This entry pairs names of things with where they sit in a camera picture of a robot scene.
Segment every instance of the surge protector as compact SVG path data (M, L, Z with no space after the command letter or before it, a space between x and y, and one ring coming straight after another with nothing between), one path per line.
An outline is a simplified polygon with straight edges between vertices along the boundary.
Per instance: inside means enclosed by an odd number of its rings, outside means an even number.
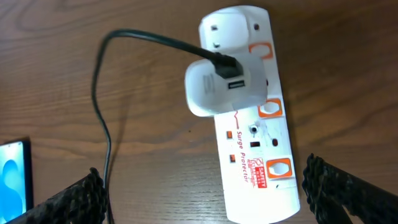
M204 17L201 47L262 58L267 100L214 115L226 213L236 223L275 223L300 210L271 23L265 9L234 6Z

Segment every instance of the blue phone screen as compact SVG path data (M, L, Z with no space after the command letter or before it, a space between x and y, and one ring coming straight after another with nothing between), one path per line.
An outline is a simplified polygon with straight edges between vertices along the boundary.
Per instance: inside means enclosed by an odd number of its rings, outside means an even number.
M0 224L26 212L24 146L0 146Z

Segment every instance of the black usb cable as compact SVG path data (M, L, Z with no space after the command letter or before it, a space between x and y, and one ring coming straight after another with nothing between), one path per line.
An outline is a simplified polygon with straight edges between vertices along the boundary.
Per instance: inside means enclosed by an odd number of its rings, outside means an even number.
M103 57L105 54L106 47L113 38L117 37L132 37L142 40L148 40L152 42L156 42L159 44L163 44L169 47L173 47L176 49L180 49L186 52L190 52L195 55L199 55L203 58L210 60L215 66L216 73L224 79L237 77L243 74L242 66L240 63L234 58L227 55L220 54L218 52L210 52L209 50L202 49L200 47L196 47L192 44L188 44L182 42L180 40L172 39L169 37L164 37L162 35L153 34L150 32L145 32L141 30L133 30L133 29L118 29L111 31L105 38L102 40L102 43L99 47L99 51L97 54L96 65L93 74L93 81L91 83L91 100L93 102L94 111L99 119L99 123L105 132L106 142L107 142L107 150L105 157L105 166L104 166L104 188L108 192L109 195L109 159L111 156L112 150L112 140L111 135L109 133L108 127L105 123L104 118L102 117L100 108L98 107L98 102L96 98L96 87L98 82L98 75L100 74L101 66L103 63ZM111 211L111 204L109 201L108 209L107 209L107 219L109 224L113 224L113 216Z

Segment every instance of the power strip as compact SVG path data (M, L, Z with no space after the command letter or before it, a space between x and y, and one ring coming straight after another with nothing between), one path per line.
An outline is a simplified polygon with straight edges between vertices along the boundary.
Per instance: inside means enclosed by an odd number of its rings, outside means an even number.
M236 223L275 223L300 210L284 100L265 9L234 6L202 19L201 47L260 56L267 102L214 116L226 213Z

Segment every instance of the red label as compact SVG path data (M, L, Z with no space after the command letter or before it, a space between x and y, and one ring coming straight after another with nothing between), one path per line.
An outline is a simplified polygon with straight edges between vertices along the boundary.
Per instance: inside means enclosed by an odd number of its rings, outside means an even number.
M248 167L251 171L251 183L253 187L267 188L266 170L262 158L248 159Z
M256 167L257 186L259 188L267 188L266 170L264 167Z

